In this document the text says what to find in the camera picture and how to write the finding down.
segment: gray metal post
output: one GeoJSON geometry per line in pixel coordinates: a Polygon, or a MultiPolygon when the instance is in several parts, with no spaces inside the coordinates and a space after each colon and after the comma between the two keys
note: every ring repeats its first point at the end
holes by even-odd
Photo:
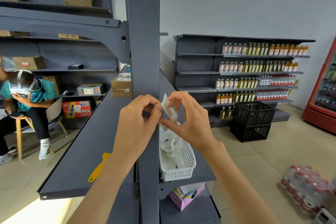
{"type": "MultiPolygon", "coordinates": [[[[133,97],[159,98],[159,0],[126,0],[130,29],[133,97]]],[[[143,224],[159,220],[158,129],[138,160],[143,224]]]]}

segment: white wall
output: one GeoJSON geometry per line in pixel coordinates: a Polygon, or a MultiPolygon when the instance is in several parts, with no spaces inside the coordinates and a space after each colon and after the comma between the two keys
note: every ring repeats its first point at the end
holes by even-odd
{"type": "MultiPolygon", "coordinates": [[[[113,0],[114,16],[125,20],[125,0],[113,0]]],[[[161,0],[160,67],[174,76],[177,34],[316,39],[310,59],[299,60],[299,89],[291,99],[304,108],[335,37],[336,0],[161,0]]]]}

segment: red and yellow box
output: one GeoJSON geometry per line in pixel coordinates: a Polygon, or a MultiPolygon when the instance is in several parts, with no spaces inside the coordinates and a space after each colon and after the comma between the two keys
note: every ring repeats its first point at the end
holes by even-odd
{"type": "Polygon", "coordinates": [[[91,115],[90,101],[63,102],[62,109],[66,119],[84,118],[91,115]]]}

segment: yellow plastic tool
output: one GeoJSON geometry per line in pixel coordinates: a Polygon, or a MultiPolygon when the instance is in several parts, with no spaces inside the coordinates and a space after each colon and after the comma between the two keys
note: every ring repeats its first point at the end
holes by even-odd
{"type": "Polygon", "coordinates": [[[103,161],[98,165],[98,167],[95,168],[95,170],[92,172],[92,174],[90,175],[89,179],[87,180],[88,182],[94,182],[95,179],[97,179],[100,171],[103,168],[104,162],[105,160],[107,160],[107,158],[111,155],[111,153],[107,153],[104,152],[103,153],[103,161]]]}

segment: teal shirt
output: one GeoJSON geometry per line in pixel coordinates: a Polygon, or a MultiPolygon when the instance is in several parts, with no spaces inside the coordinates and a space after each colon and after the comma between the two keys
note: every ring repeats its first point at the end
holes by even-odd
{"type": "MultiPolygon", "coordinates": [[[[37,91],[32,91],[31,92],[31,101],[32,102],[42,102],[43,100],[48,100],[48,99],[54,99],[56,98],[56,92],[54,89],[54,84],[50,81],[46,80],[40,80],[42,82],[43,88],[44,88],[44,94],[38,86],[38,83],[36,82],[36,85],[34,86],[33,90],[37,91]]],[[[5,98],[13,98],[11,95],[11,92],[9,90],[9,81],[5,81],[1,87],[0,90],[0,95],[3,95],[5,98]]],[[[19,101],[17,102],[18,105],[18,112],[27,112],[30,109],[30,106],[26,106],[19,101]]]]}

